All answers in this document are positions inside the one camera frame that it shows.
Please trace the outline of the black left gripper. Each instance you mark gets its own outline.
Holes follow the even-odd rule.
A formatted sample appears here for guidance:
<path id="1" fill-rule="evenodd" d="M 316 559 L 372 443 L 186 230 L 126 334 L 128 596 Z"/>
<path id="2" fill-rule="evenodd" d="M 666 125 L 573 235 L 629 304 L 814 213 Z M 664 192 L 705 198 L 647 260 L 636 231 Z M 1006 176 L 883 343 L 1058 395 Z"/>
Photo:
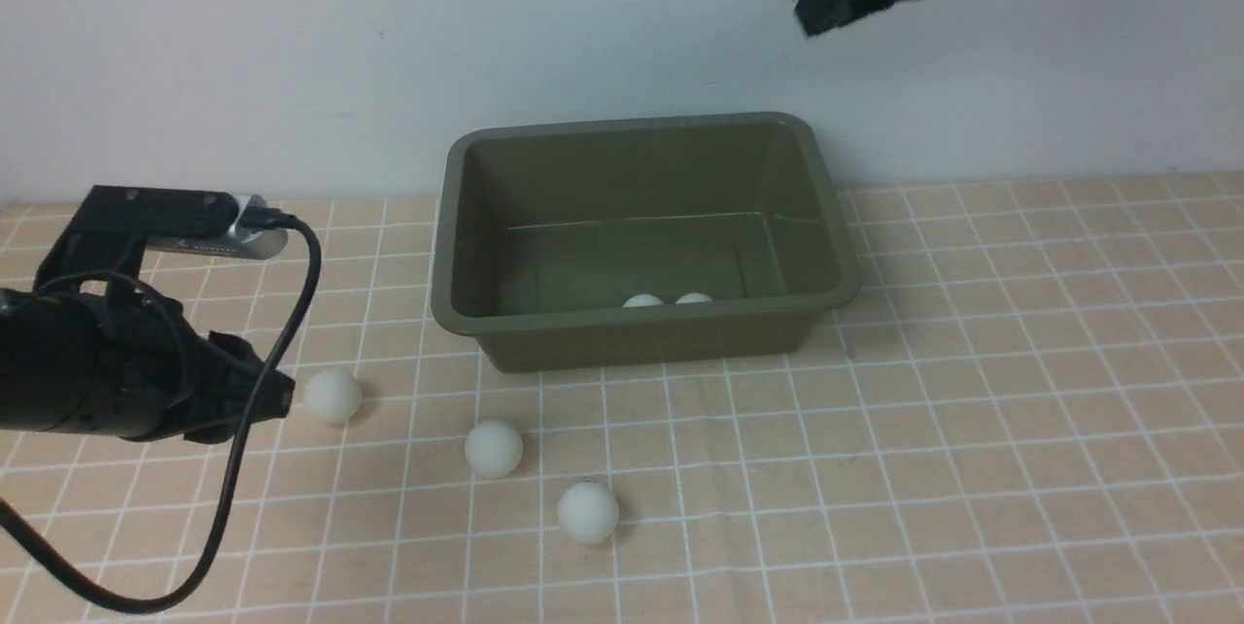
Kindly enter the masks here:
<path id="1" fill-rule="evenodd" d="M 185 438 L 221 445 L 289 416 L 296 384 L 262 375 L 249 341 L 198 336 L 172 306 L 113 308 L 98 295 L 2 292 L 1 425 L 10 431 Z"/>

